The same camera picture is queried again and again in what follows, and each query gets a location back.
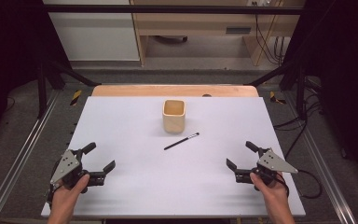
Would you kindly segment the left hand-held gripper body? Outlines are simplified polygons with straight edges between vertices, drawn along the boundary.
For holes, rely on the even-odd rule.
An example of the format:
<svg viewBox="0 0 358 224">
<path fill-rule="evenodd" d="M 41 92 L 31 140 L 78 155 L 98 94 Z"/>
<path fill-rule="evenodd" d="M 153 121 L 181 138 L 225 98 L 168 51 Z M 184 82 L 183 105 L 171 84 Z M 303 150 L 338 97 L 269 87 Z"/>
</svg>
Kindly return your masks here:
<svg viewBox="0 0 358 224">
<path fill-rule="evenodd" d="M 106 169 L 101 172 L 89 172 L 83 168 L 82 156 L 88 153 L 90 153 L 90 149 L 68 149 L 63 153 L 50 178 L 50 185 L 53 190 L 61 186 L 71 189 L 84 175 L 89 175 L 89 183 L 82 190 L 83 193 L 88 190 L 88 187 L 104 185 Z"/>
</svg>

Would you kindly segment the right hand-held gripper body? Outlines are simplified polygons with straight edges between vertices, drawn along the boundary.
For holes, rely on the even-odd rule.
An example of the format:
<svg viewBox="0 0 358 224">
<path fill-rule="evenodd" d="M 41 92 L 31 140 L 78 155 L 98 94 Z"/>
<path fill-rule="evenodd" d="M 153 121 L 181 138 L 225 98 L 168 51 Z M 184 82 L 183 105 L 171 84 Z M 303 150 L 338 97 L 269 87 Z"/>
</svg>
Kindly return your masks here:
<svg viewBox="0 0 358 224">
<path fill-rule="evenodd" d="M 265 185 L 276 181 L 286 186 L 284 181 L 278 179 L 278 173 L 298 173 L 297 168 L 279 157 L 271 148 L 251 147 L 251 150 L 258 155 L 256 167 L 251 170 L 245 170 L 234 166 L 234 175 L 237 183 L 252 184 L 250 173 L 254 173 L 262 179 Z"/>
</svg>

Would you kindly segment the square wooden cup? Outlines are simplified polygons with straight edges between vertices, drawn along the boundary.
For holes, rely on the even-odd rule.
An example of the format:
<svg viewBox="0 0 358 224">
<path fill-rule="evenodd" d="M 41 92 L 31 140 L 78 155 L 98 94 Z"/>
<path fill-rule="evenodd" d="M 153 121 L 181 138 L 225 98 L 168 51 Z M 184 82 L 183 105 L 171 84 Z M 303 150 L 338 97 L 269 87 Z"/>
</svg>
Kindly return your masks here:
<svg viewBox="0 0 358 224">
<path fill-rule="evenodd" d="M 182 133 L 186 124 L 186 103 L 182 100 L 166 100 L 162 108 L 163 128 L 167 133 Z"/>
</svg>

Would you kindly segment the person's left hand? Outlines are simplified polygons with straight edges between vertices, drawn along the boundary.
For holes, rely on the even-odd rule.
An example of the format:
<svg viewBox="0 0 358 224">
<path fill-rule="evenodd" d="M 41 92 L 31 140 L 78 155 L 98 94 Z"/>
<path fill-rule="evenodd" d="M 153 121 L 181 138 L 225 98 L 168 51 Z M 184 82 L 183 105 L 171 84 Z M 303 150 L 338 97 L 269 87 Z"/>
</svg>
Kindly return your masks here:
<svg viewBox="0 0 358 224">
<path fill-rule="evenodd" d="M 59 188 L 55 191 L 49 216 L 71 217 L 81 191 L 88 185 L 89 175 L 83 175 L 71 189 Z"/>
</svg>

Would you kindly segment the person's right hand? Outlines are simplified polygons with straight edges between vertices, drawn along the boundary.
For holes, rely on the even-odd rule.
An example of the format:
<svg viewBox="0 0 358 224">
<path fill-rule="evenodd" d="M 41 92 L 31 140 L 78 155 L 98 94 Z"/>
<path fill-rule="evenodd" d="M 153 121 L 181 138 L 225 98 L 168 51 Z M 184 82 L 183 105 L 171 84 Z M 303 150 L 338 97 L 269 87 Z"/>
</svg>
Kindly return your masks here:
<svg viewBox="0 0 358 224">
<path fill-rule="evenodd" d="M 270 215 L 283 215 L 290 212 L 286 188 L 282 184 L 267 186 L 258 175 L 251 173 L 250 177 L 253 184 L 263 194 L 265 206 Z"/>
</svg>

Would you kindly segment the yellow black tape marker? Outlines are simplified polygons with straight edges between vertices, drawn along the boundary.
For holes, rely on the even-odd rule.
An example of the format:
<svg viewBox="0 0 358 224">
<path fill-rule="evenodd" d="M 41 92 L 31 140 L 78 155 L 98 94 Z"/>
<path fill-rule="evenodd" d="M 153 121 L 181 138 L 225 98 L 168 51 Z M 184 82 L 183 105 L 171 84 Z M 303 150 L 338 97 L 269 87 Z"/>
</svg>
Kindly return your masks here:
<svg viewBox="0 0 358 224">
<path fill-rule="evenodd" d="M 276 103 L 276 104 L 280 104 L 280 105 L 286 105 L 286 101 L 283 99 L 278 99 L 275 96 L 275 92 L 274 91 L 270 91 L 269 92 L 269 99 L 272 103 Z"/>
<path fill-rule="evenodd" d="M 81 92 L 82 92 L 82 90 L 76 90 L 75 91 L 75 93 L 73 95 L 73 98 L 72 98 L 72 100 L 70 102 L 70 105 L 76 105 L 76 103 L 77 103 L 77 101 L 78 101 L 78 99 L 79 99 L 79 97 L 81 95 Z"/>
</svg>

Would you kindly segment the black metal stand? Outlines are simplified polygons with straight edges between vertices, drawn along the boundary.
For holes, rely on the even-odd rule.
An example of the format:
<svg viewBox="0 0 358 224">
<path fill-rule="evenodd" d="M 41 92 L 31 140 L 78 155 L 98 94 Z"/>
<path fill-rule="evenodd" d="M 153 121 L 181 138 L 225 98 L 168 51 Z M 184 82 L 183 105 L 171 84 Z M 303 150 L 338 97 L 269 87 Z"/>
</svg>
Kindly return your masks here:
<svg viewBox="0 0 358 224">
<path fill-rule="evenodd" d="M 304 99 L 304 90 L 305 90 L 305 70 L 302 68 L 300 63 L 296 63 L 294 60 L 291 60 L 278 68 L 268 72 L 266 75 L 247 83 L 247 86 L 258 87 L 264 82 L 282 75 L 282 79 L 279 83 L 279 87 L 282 91 L 289 91 L 296 85 L 296 113 L 303 120 L 306 119 L 306 109 L 305 109 L 305 99 Z"/>
<path fill-rule="evenodd" d="M 75 72 L 72 68 L 64 66 L 58 62 L 48 61 L 45 63 L 41 63 L 37 67 L 36 71 L 39 102 L 39 119 L 41 119 L 48 110 L 46 80 L 48 80 L 54 90 L 62 90 L 65 84 L 61 77 L 61 74 L 66 74 L 89 87 L 99 86 L 98 82 L 83 77 L 77 72 Z"/>
</svg>

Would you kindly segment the white cabinet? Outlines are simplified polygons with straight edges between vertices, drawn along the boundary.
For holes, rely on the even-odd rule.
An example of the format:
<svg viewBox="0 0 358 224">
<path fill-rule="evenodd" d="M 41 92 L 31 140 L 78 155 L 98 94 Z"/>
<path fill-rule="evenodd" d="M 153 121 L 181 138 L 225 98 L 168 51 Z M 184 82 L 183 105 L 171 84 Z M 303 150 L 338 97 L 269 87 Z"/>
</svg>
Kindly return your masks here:
<svg viewBox="0 0 358 224">
<path fill-rule="evenodd" d="M 50 13 L 71 62 L 139 61 L 130 13 Z"/>
</svg>

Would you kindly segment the grey desk label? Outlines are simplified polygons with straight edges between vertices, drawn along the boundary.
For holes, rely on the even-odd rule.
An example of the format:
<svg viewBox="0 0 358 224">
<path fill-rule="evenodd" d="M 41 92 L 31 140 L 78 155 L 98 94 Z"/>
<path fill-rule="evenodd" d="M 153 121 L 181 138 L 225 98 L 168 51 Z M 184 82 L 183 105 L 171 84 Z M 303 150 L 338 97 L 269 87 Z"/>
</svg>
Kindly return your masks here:
<svg viewBox="0 0 358 224">
<path fill-rule="evenodd" d="M 228 26 L 226 28 L 227 35 L 248 35 L 252 32 L 251 27 L 235 27 L 235 26 Z"/>
</svg>

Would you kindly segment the black curtain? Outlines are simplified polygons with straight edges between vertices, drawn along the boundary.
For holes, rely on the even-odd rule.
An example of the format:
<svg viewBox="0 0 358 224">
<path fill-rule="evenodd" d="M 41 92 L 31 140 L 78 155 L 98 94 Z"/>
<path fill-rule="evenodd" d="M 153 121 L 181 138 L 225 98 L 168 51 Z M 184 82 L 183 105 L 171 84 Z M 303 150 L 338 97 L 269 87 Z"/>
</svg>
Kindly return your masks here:
<svg viewBox="0 0 358 224">
<path fill-rule="evenodd" d="M 61 71 L 50 64 L 70 63 L 43 5 L 43 0 L 0 0 L 0 120 L 8 94 L 36 80 L 38 67 L 54 88 L 64 86 Z"/>
<path fill-rule="evenodd" d="M 358 0 L 305 0 L 286 54 L 295 56 L 300 43 L 308 76 L 322 83 L 322 101 L 337 139 L 358 163 Z"/>
</svg>

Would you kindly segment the wooden desk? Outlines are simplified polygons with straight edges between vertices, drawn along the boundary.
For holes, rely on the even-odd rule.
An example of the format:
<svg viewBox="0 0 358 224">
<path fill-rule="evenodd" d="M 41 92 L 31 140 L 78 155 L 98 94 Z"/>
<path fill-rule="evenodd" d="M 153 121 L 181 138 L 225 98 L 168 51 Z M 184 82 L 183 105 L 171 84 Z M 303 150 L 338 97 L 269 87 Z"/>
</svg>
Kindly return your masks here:
<svg viewBox="0 0 358 224">
<path fill-rule="evenodd" d="M 130 0 L 133 6 L 219 6 L 248 7 L 249 0 Z M 282 0 L 279 7 L 303 7 L 306 0 Z M 268 52 L 267 43 L 274 36 L 290 37 L 298 22 L 297 15 L 249 14 L 176 14 L 135 13 L 137 34 L 152 35 L 227 35 L 228 26 L 251 27 L 248 35 L 238 35 L 244 40 L 253 65 L 258 66 Z"/>
</svg>

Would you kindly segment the white power strip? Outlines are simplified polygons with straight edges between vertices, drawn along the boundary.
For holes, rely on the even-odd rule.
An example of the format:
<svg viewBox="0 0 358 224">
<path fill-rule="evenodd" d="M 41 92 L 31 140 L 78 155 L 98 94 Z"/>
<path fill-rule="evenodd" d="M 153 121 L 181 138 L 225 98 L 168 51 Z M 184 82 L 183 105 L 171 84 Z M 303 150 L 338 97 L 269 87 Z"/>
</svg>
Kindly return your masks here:
<svg viewBox="0 0 358 224">
<path fill-rule="evenodd" d="M 249 7 L 278 7 L 282 0 L 249 0 Z"/>
</svg>

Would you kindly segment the aluminium floor rail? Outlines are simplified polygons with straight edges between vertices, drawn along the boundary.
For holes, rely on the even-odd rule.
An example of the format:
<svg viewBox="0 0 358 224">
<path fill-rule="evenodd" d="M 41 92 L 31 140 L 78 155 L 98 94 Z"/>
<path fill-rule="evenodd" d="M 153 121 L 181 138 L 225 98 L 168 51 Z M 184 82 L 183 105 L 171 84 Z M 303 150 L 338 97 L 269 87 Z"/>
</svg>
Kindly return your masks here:
<svg viewBox="0 0 358 224">
<path fill-rule="evenodd" d="M 316 100 L 316 96 L 307 96 L 305 99 L 300 99 L 299 108 L 296 109 L 296 99 L 294 94 L 285 93 L 284 94 L 287 102 L 294 114 L 301 114 L 302 117 L 306 119 L 303 121 L 304 124 L 302 127 L 302 133 L 299 134 L 299 140 L 301 144 L 304 145 L 304 148 L 308 151 L 308 159 L 310 160 L 310 164 L 313 165 L 312 168 L 316 174 L 316 179 L 319 181 L 319 188 L 322 192 L 321 195 L 315 199 L 307 199 L 309 201 L 317 202 L 317 200 L 322 199 L 323 197 L 328 198 L 328 202 L 326 203 L 318 203 L 318 209 L 329 211 L 334 210 L 336 217 L 338 219 L 337 223 L 339 224 L 356 224 L 355 217 L 350 209 L 344 195 L 339 188 L 336 179 L 333 177 L 333 173 L 328 167 L 326 161 L 323 158 L 322 153 L 320 152 L 311 132 L 308 128 L 307 115 L 309 114 L 309 109 L 311 111 L 314 108 L 318 107 L 320 103 Z"/>
<path fill-rule="evenodd" d="M 13 190 L 25 163 L 27 162 L 30 154 L 32 153 L 40 134 L 44 130 L 44 127 L 50 117 L 50 114 L 57 103 L 57 99 L 60 93 L 60 91 L 55 90 L 51 92 L 51 95 L 48 99 L 47 108 L 36 120 L 32 130 L 30 131 L 24 144 L 22 145 L 21 150 L 19 151 L 16 159 L 11 164 L 7 175 L 0 186 L 0 213 L 7 201 L 9 194 Z"/>
</svg>

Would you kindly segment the black horizontal frame bar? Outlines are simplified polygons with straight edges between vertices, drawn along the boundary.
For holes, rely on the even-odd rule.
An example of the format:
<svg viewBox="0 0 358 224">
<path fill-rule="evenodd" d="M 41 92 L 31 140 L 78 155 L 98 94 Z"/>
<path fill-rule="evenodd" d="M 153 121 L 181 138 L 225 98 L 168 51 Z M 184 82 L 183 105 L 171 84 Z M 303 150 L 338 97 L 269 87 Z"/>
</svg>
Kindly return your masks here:
<svg viewBox="0 0 358 224">
<path fill-rule="evenodd" d="M 182 13 L 301 15 L 302 7 L 219 7 L 219 6 L 127 6 L 127 5 L 43 5 L 47 12 L 64 13 Z"/>
</svg>

